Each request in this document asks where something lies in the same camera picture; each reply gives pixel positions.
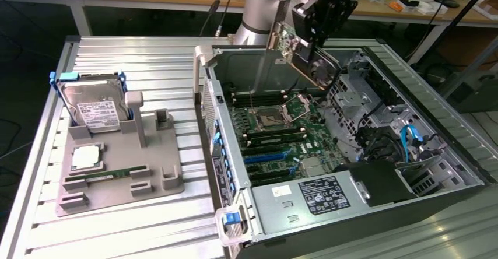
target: blue cable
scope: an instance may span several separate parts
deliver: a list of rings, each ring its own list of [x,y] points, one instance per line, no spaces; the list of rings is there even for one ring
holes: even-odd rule
[[[406,131],[408,129],[410,129],[412,131],[412,136],[413,136],[413,139],[418,140],[418,141],[424,141],[424,137],[421,136],[417,128],[414,125],[412,124],[408,124],[405,125],[405,127],[402,128],[402,131],[401,131],[401,137],[402,137],[402,145],[404,145],[404,148],[405,148],[405,162],[408,163],[410,161],[410,156],[409,156],[409,152],[408,152],[408,141],[406,141]]]
[[[289,168],[289,174],[293,176],[293,175],[295,175],[295,170],[298,169],[298,167],[299,167],[299,164],[297,164],[294,167],[290,167]]]

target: blue pcie slot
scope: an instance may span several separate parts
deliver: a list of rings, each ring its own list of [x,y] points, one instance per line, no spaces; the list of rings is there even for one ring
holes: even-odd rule
[[[247,157],[243,159],[245,164],[254,164],[254,163],[262,163],[269,161],[277,161],[283,160],[287,158],[290,151],[285,151],[282,153],[270,154],[265,156],[257,156],[257,157]]]

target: pcie slot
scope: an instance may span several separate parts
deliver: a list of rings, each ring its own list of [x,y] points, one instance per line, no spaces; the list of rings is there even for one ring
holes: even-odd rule
[[[254,101],[253,103],[249,102],[235,102],[234,107],[242,108],[242,107],[258,107],[258,106],[278,106],[282,104],[282,101]]]
[[[282,153],[269,154],[263,156],[255,156],[255,157],[246,157],[243,159],[245,164],[255,164],[255,163],[263,163],[270,161],[278,161],[287,158],[290,151],[285,151]]]
[[[270,179],[273,177],[281,177],[281,176],[289,176],[290,175],[290,171],[289,169],[285,169],[285,170],[277,170],[277,171],[270,171],[267,173],[255,173],[253,175],[250,175],[249,179],[253,180],[259,180],[259,179]]]
[[[253,182],[254,186],[263,186],[263,185],[269,185],[269,184],[275,184],[275,183],[291,181],[293,179],[294,179],[293,176],[281,176],[278,178],[255,180],[255,181],[251,181],[251,182]]]
[[[246,150],[241,151],[242,156],[249,156],[249,155],[258,155],[258,154],[266,154],[271,152],[281,152],[281,151],[287,151],[289,148],[282,147],[282,146],[269,146],[269,147],[261,147],[261,148],[250,148]]]

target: motherboard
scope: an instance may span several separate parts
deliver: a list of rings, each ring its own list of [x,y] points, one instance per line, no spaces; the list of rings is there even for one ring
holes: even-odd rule
[[[253,186],[333,173],[348,162],[309,94],[233,94],[231,98],[231,119]]]

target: power supply label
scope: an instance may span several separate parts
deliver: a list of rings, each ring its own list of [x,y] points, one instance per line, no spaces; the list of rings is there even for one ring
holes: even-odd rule
[[[352,206],[335,176],[301,182],[299,189],[313,215],[326,214]]]

